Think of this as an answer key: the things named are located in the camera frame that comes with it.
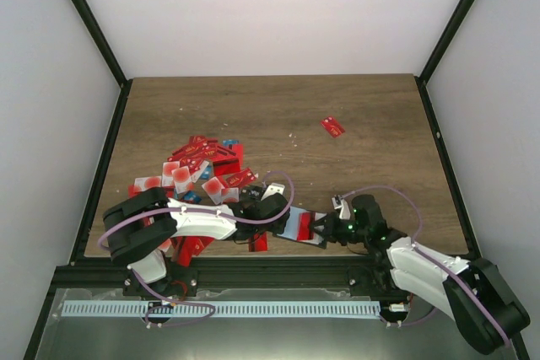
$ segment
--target red card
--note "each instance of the red card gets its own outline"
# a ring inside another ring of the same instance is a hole
[[[235,143],[229,145],[227,148],[236,153],[238,163],[240,164],[240,167],[242,167],[244,165],[244,145],[241,143]]]
[[[303,212],[300,214],[300,223],[298,224],[298,236],[296,240],[313,239],[313,231],[310,230],[310,224],[315,219],[311,212]]]
[[[253,174],[250,168],[244,169],[239,173],[236,173],[227,179],[225,183],[228,187],[244,187],[249,185],[251,182],[255,181],[257,177]]]
[[[247,246],[250,252],[266,252],[268,250],[267,233],[249,238]]]
[[[206,137],[204,135],[191,135],[189,137],[189,143],[201,142],[204,139],[206,139]]]
[[[193,175],[195,172],[197,172],[202,162],[204,162],[204,158],[185,157],[180,159],[180,167],[187,166],[189,173]]]
[[[127,187],[127,196],[129,198],[135,197],[137,194],[140,194],[143,190],[138,185],[129,185]]]
[[[178,244],[181,244],[176,263],[181,266],[189,266],[192,256],[198,256],[212,241],[213,238],[208,236],[180,236],[174,238],[172,244],[175,248]]]
[[[169,162],[174,162],[176,160],[181,160],[184,158],[192,158],[203,154],[204,151],[209,151],[214,148],[214,142],[210,145],[206,140],[203,140],[198,143],[192,143],[186,145],[178,150],[177,153],[170,156],[167,160]]]
[[[339,137],[341,134],[345,132],[345,129],[332,116],[328,116],[324,120],[321,120],[321,124],[322,126],[324,126],[324,129],[327,130],[328,133],[332,135],[334,138]]]

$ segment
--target wooden surface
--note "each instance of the wooden surface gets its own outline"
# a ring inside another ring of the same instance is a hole
[[[346,133],[332,138],[319,122],[326,116],[335,116]],[[424,216],[420,242],[446,253],[467,252],[413,76],[347,75],[135,79],[87,255],[106,255],[95,247],[103,211],[127,198],[136,177],[160,175],[170,152],[193,134],[240,139],[245,166],[261,178],[268,170],[287,172],[296,186],[294,204],[306,209],[328,212],[337,193],[392,185]],[[196,192],[205,196],[201,183]],[[409,234],[417,228],[413,209],[400,196],[373,194],[391,226]],[[267,255],[351,254],[336,244],[321,250],[271,236],[268,244]],[[203,254],[254,255],[246,245],[219,241]]]

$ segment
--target purple cable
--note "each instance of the purple cable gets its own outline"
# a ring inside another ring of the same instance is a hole
[[[345,194],[343,196],[343,198],[346,198],[346,197],[349,197],[349,196],[352,196],[354,194],[358,194],[358,193],[361,193],[361,192],[364,192],[364,191],[367,191],[367,190],[373,190],[373,189],[390,190],[390,191],[393,191],[394,193],[398,194],[399,196],[403,197],[405,200],[407,200],[407,202],[410,204],[410,206],[413,208],[413,210],[416,212],[416,215],[418,216],[418,229],[416,230],[416,232],[411,237],[411,246],[413,247],[413,250],[416,253],[418,253],[419,255],[421,255],[423,258],[425,258],[425,260],[430,261],[431,263],[433,263],[434,265],[439,267],[452,280],[454,280],[457,283],[457,285],[465,292],[465,294],[471,299],[471,301],[478,307],[480,312],[482,312],[483,316],[485,316],[486,319],[489,321],[489,323],[495,328],[497,333],[499,333],[500,337],[502,338],[503,342],[505,343],[505,347],[510,347],[510,339],[505,334],[505,331],[503,330],[503,328],[500,327],[500,325],[497,323],[497,321],[492,316],[492,314],[490,314],[489,311],[482,305],[482,303],[476,297],[476,295],[474,295],[471,288],[461,278],[459,278],[456,274],[454,274],[452,271],[450,271],[444,264],[440,263],[438,260],[434,259],[430,255],[425,254],[416,245],[416,238],[418,237],[420,232],[422,232],[422,229],[424,229],[424,220],[422,219],[422,215],[420,214],[419,208],[416,206],[416,204],[414,204],[413,200],[411,200],[405,194],[401,193],[398,189],[395,189],[394,187],[390,187],[389,185],[370,185],[368,187],[362,187],[361,189],[358,189],[358,190],[355,190],[355,191],[350,191],[349,193]],[[429,316],[429,314],[426,315],[425,317],[423,317],[422,320],[427,319],[428,316]]]
[[[264,180],[268,176],[271,176],[271,175],[282,175],[289,182],[289,187],[290,187],[289,202],[287,202],[287,205],[285,206],[285,208],[279,214],[276,214],[271,218],[257,219],[257,220],[239,218],[239,217],[235,217],[234,215],[229,215],[229,214],[224,214],[224,213],[220,213],[219,216],[223,217],[223,218],[227,218],[227,219],[232,219],[234,221],[241,221],[242,223],[249,223],[251,225],[263,225],[264,223],[271,223],[272,221],[275,221],[276,219],[278,219],[282,215],[284,215],[290,209],[290,206],[293,204],[293,200],[294,200],[293,181],[291,180],[291,178],[285,172],[282,172],[281,170],[274,170],[272,172],[268,172],[264,176],[264,178],[262,179],[262,184],[263,185],[265,185]],[[117,225],[115,225],[114,227],[112,227],[111,229],[109,229],[107,232],[105,232],[104,234],[102,234],[100,236],[100,238],[98,239],[98,246],[103,250],[109,250],[109,248],[103,244],[105,242],[105,240],[107,238],[109,238],[112,234],[114,234],[118,229],[124,228],[127,225],[129,225],[130,223],[134,223],[135,221],[138,221],[139,219],[152,217],[152,216],[158,215],[158,214],[165,214],[167,212],[182,212],[182,210],[184,210],[184,209],[185,209],[184,207],[158,208],[158,209],[155,209],[155,210],[152,210],[152,211],[141,212],[140,214],[134,215],[133,217],[124,219],[123,221],[120,221]],[[210,210],[210,209],[205,209],[205,208],[188,208],[184,212],[195,212],[195,213],[216,215],[215,210]]]
[[[172,325],[164,324],[164,325],[162,325],[164,327],[193,325],[193,324],[196,324],[198,322],[201,322],[203,320],[206,320],[206,319],[210,318],[212,315],[214,315],[216,313],[216,307],[214,307],[212,304],[190,303],[190,302],[186,302],[186,301],[179,301],[178,299],[167,298],[167,297],[161,295],[160,293],[155,292],[152,288],[150,288],[149,285],[146,282],[144,282],[143,278],[140,277],[136,271],[134,271],[132,269],[132,272],[135,275],[135,278],[137,278],[138,282],[141,284],[141,286],[143,286],[143,288],[146,291],[148,291],[150,294],[152,294],[157,299],[160,299],[162,301],[166,301],[167,303],[171,303],[171,304],[186,305],[187,307],[203,307],[203,308],[210,309],[209,313],[207,313],[204,316],[200,316],[200,317],[198,317],[198,318],[196,318],[194,320],[187,320],[186,322],[181,322],[180,324],[172,324]],[[147,311],[146,315],[144,316],[144,320],[146,322],[146,325],[151,325],[150,320],[149,320],[149,315],[152,314],[152,311],[154,311],[154,310],[156,310],[157,308],[160,308],[160,307],[163,307],[163,305],[160,305],[159,307],[151,308],[151,309],[149,309]]]

